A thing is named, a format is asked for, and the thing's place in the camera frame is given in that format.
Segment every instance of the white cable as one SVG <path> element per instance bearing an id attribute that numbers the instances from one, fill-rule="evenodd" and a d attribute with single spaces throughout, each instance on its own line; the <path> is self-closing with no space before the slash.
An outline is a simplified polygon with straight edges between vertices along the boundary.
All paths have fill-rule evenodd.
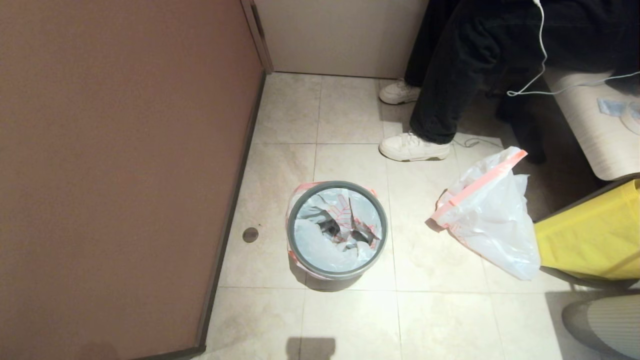
<path id="1" fill-rule="evenodd" d="M 633 75 L 640 74 L 640 71 L 636 71 L 636 72 L 634 72 L 632 74 L 627 74 L 627 75 L 610 76 L 608 78 L 604 78 L 604 79 L 600 79 L 600 80 L 587 81 L 586 83 L 570 85 L 570 86 L 567 86 L 564 89 L 560 89 L 560 90 L 555 91 L 555 92 L 544 92 L 544 91 L 524 92 L 524 90 L 526 90 L 529 87 L 529 85 L 533 84 L 534 81 L 536 81 L 540 76 L 542 76 L 542 74 L 547 69 L 545 67 L 545 62 L 547 62 L 547 50 L 545 49 L 545 44 L 542 43 L 542 27 L 545 24 L 545 11 L 542 9 L 542 4 L 540 3 L 540 0 L 532 0 L 532 1 L 540 9 L 540 15 L 542 16 L 542 19 L 540 20 L 540 32 L 538 33 L 538 40 L 540 41 L 540 49 L 542 50 L 542 53 L 545 55 L 545 58 L 542 60 L 542 71 L 535 78 L 533 78 L 533 80 L 531 80 L 528 84 L 526 84 L 520 91 L 518 91 L 518 92 L 511 91 L 511 90 L 507 91 L 507 95 L 508 96 L 530 95 L 530 94 L 555 95 L 555 94 L 560 94 L 561 92 L 564 92 L 565 90 L 568 90 L 568 89 L 571 89 L 571 88 L 575 88 L 577 86 L 598 85 L 598 84 L 604 83 L 606 80 L 609 80 L 609 79 L 626 78 L 627 76 L 633 76 Z"/>

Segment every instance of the yellow bag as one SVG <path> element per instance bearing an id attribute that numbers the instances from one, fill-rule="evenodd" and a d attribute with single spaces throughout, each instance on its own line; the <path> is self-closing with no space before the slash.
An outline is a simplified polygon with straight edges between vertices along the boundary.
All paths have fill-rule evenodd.
<path id="1" fill-rule="evenodd" d="M 640 278 L 640 180 L 535 225 L 543 266 L 578 277 Z"/>

